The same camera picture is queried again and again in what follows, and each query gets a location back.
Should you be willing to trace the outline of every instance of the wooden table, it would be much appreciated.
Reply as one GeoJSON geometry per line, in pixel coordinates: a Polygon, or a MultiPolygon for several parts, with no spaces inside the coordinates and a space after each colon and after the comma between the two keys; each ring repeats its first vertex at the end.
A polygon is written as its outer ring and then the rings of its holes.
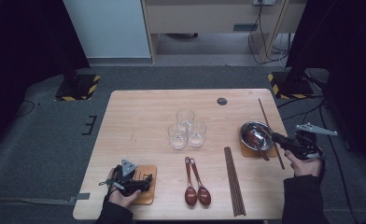
{"type": "MultiPolygon", "coordinates": [[[[184,219],[278,219],[284,204],[283,180],[292,177],[290,162],[279,149],[286,170],[277,157],[270,161],[243,157],[237,130],[247,121],[265,122],[259,99],[271,128],[286,134],[273,95],[263,89],[114,91],[96,140],[80,193],[89,200],[76,203],[74,217],[97,219],[106,194],[105,181],[111,168],[122,159],[137,165],[156,165],[157,179],[151,205],[132,205],[136,220],[184,219]],[[226,105],[219,105],[225,98],[226,105]],[[178,109],[194,111],[195,119],[207,126],[201,147],[187,145],[172,149],[167,128],[176,122],[178,109]],[[224,148],[230,147],[241,187],[246,216],[233,215],[224,148]],[[208,207],[189,207],[184,199],[187,187],[185,157],[193,157],[202,183],[212,195],[208,207]]],[[[198,185],[191,171],[191,181],[198,185]]]]}

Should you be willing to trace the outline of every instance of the sleeve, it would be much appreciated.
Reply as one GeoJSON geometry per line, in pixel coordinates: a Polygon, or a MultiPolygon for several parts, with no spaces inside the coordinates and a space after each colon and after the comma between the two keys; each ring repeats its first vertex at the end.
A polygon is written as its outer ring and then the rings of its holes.
{"type": "Polygon", "coordinates": [[[318,178],[302,175],[285,179],[283,224],[329,223],[323,214],[323,199],[318,178]]]}
{"type": "Polygon", "coordinates": [[[101,215],[95,224],[132,224],[134,213],[125,207],[104,200],[101,215]]]}

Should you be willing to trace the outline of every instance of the wall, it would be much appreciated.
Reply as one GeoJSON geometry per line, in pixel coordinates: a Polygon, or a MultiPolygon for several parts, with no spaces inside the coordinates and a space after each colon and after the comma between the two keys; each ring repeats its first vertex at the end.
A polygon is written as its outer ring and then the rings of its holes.
{"type": "Polygon", "coordinates": [[[87,58],[150,58],[140,0],[63,0],[87,58]]]}

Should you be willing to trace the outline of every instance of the glass cup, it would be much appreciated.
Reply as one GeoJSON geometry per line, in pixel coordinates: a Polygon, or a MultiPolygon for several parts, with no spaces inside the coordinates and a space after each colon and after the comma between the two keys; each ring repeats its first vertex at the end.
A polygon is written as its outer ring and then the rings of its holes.
{"type": "Polygon", "coordinates": [[[182,132],[179,129],[178,123],[174,123],[169,126],[168,135],[169,135],[169,143],[173,148],[181,149],[186,146],[188,140],[187,131],[186,129],[184,129],[184,132],[182,132]]]}
{"type": "Polygon", "coordinates": [[[188,127],[189,143],[200,147],[205,140],[206,125],[201,121],[194,121],[188,127]]]}
{"type": "Polygon", "coordinates": [[[187,131],[187,128],[194,120],[194,112],[192,112],[190,109],[184,108],[180,109],[176,113],[176,119],[177,123],[179,125],[179,130],[181,133],[185,133],[187,131]]]}

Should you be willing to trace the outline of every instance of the human hand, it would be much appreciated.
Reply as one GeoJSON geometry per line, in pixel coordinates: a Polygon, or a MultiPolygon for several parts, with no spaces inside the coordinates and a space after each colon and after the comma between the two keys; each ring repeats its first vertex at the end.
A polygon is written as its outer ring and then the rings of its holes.
{"type": "Polygon", "coordinates": [[[322,168],[322,161],[320,158],[313,158],[308,159],[305,161],[297,159],[294,154],[286,150],[285,156],[291,161],[291,168],[294,170],[295,176],[300,175],[312,175],[312,176],[319,176],[320,170],[322,168]]]}
{"type": "MultiPolygon", "coordinates": [[[[110,170],[107,179],[110,179],[113,177],[113,170],[114,169],[110,170]]],[[[141,193],[141,191],[139,189],[139,190],[135,191],[132,195],[125,197],[117,190],[116,186],[114,186],[114,185],[111,187],[111,191],[112,191],[112,193],[110,194],[108,201],[110,203],[115,203],[115,204],[118,204],[125,208],[128,208],[131,205],[131,203],[139,197],[139,195],[141,193]]]]}

